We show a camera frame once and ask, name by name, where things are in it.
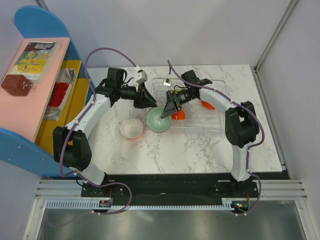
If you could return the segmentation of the orange bowl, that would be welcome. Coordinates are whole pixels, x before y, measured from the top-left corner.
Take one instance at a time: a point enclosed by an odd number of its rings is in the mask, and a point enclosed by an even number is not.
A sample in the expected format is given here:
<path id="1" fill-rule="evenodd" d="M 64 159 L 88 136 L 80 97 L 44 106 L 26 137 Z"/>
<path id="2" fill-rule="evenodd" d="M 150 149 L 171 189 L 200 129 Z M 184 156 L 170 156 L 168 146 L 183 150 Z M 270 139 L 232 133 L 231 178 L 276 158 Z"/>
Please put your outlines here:
<path id="1" fill-rule="evenodd" d="M 206 109 L 209 109 L 209 110 L 215 110 L 215 109 L 216 109 L 214 106 L 212 106 L 211 104 L 209 104 L 209 103 L 206 102 L 206 101 L 201 100 L 201 104 L 202 104 L 202 106 L 205 107 Z"/>
<path id="2" fill-rule="evenodd" d="M 183 110 L 180 110 L 171 115 L 173 120 L 185 120 L 187 118 L 186 113 Z"/>

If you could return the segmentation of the pale green ceramic bowl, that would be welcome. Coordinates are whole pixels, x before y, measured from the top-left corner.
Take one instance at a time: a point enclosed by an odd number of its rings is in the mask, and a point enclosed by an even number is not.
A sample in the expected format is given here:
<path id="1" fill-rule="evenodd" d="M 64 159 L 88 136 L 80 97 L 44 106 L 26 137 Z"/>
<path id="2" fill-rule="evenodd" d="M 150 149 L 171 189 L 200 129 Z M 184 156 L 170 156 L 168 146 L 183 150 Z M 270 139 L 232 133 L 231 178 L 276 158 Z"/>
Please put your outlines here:
<path id="1" fill-rule="evenodd" d="M 163 133 L 167 131 L 172 123 L 171 116 L 161 118 L 164 110 L 163 106 L 151 108 L 146 115 L 146 124 L 148 128 L 155 133 Z"/>

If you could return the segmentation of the white bottom bowl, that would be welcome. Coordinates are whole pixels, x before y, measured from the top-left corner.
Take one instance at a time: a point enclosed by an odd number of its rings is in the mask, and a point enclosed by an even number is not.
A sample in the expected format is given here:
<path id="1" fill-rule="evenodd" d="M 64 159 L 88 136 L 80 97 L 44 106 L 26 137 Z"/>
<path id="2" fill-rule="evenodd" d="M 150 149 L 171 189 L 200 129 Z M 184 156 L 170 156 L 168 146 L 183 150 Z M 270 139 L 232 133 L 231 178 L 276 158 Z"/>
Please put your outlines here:
<path id="1" fill-rule="evenodd" d="M 137 118 L 128 118 L 120 126 L 120 133 L 126 139 L 135 139 L 143 132 L 143 123 Z"/>

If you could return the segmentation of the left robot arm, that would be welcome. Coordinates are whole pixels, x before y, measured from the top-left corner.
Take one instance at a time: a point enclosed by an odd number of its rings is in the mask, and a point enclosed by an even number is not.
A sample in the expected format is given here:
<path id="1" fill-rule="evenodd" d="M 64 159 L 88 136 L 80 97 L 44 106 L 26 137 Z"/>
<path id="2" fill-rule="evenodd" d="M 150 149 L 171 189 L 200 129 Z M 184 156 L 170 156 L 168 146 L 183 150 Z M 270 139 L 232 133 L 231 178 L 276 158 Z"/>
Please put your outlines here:
<path id="1" fill-rule="evenodd" d="M 134 85 L 124 82 L 127 72 L 122 68 L 110 67 L 107 77 L 92 92 L 92 96 L 81 112 L 66 126 L 57 126 L 53 131 L 53 158 L 63 168 L 71 170 L 72 174 L 91 182 L 92 191 L 99 197 L 106 196 L 110 185 L 104 181 L 105 172 L 92 161 L 92 151 L 89 136 L 101 117 L 118 100 L 133 102 L 136 109 L 156 107 L 156 100 L 147 90 L 145 83 L 147 73 L 140 67 L 135 67 Z"/>

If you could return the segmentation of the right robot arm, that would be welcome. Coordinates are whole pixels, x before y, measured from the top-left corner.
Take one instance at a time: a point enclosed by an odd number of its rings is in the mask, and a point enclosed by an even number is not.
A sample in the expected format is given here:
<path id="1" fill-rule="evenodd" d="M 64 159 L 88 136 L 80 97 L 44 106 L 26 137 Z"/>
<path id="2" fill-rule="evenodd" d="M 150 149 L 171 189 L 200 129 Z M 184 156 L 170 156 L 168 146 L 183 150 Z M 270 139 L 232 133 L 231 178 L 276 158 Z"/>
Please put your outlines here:
<path id="1" fill-rule="evenodd" d="M 245 181 L 251 176 L 246 152 L 260 133 L 255 107 L 250 101 L 234 102 L 228 95 L 215 89 L 211 80 L 200 79 L 194 70 L 186 71 L 180 79 L 185 87 L 178 93 L 174 90 L 166 92 L 166 104 L 160 118 L 170 117 L 194 99 L 206 102 L 224 114 L 224 134 L 232 145 L 233 157 L 230 174 L 234 181 L 229 184 L 229 191 L 235 197 L 242 196 L 247 191 Z"/>

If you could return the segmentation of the grey patterned cloth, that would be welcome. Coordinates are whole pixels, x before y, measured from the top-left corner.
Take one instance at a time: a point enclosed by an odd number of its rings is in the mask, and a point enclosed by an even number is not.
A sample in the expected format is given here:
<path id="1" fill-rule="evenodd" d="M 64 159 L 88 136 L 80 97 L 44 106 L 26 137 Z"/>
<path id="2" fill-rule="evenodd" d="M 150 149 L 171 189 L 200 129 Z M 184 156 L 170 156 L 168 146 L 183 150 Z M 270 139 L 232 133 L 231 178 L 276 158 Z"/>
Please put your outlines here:
<path id="1" fill-rule="evenodd" d="M 73 84 L 76 78 L 76 70 L 74 68 L 63 68 L 60 81 L 62 83 Z"/>

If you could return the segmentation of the red white book on shelf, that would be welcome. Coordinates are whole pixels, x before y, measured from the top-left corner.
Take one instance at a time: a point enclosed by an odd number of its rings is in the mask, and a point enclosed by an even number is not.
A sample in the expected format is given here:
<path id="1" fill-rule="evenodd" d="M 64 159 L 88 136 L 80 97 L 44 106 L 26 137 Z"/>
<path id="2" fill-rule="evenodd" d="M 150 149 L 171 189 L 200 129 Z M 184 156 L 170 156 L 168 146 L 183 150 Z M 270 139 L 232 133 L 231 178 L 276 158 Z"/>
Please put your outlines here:
<path id="1" fill-rule="evenodd" d="M 70 83 L 56 82 L 48 103 L 50 108 L 58 108 L 62 104 Z"/>

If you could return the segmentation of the paperback book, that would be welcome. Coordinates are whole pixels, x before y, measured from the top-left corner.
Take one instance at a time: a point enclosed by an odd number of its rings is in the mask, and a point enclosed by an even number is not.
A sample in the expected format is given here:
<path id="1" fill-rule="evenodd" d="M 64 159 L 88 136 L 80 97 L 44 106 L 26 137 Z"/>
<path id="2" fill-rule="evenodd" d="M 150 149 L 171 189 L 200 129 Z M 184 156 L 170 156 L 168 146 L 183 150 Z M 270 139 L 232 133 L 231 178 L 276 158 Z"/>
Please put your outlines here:
<path id="1" fill-rule="evenodd" d="M 42 84 L 61 49 L 58 42 L 29 42 L 9 74 L 23 75 L 34 84 Z"/>

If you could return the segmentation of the dark red box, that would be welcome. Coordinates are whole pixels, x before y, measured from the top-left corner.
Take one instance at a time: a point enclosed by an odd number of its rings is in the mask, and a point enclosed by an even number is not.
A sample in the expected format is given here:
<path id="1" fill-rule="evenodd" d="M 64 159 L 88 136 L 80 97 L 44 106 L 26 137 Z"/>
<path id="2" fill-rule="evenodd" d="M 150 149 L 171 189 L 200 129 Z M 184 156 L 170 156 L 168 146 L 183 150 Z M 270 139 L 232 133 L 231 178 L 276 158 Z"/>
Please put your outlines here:
<path id="1" fill-rule="evenodd" d="M 1 87 L 11 96 L 25 97 L 33 83 L 22 74 L 8 74 L 1 82 Z"/>

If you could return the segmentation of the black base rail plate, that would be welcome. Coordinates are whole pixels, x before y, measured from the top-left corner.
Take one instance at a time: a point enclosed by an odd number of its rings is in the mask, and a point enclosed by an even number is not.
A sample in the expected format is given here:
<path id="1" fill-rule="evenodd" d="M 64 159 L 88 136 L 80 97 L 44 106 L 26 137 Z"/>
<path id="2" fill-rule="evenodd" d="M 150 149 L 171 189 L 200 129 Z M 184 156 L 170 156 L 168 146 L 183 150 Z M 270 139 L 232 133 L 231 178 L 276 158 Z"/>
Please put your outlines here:
<path id="1" fill-rule="evenodd" d="M 222 199 L 253 199 L 258 187 L 252 178 L 238 183 L 229 173 L 114 174 L 97 188 L 84 184 L 82 197 L 111 197 L 114 205 L 203 206 L 220 205 Z"/>

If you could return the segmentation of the aluminium frame post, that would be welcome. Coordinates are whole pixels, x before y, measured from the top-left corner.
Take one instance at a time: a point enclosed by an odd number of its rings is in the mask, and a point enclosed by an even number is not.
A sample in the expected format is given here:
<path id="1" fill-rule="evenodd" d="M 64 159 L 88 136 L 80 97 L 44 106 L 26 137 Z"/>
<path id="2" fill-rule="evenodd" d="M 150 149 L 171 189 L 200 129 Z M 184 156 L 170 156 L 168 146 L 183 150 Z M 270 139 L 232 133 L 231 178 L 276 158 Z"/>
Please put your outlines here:
<path id="1" fill-rule="evenodd" d="M 263 66 L 267 56 L 269 55 L 270 51 L 272 50 L 273 46 L 275 45 L 276 41 L 278 40 L 280 34 L 282 33 L 283 29 L 285 28 L 288 20 L 290 19 L 291 15 L 293 14 L 294 10 L 296 9 L 297 5 L 300 3 L 300 0 L 291 0 L 286 7 L 284 13 L 282 14 L 275 30 L 273 31 L 270 39 L 268 40 L 261 56 L 259 57 L 257 63 L 253 67 L 253 72 L 257 74 L 261 67 Z"/>

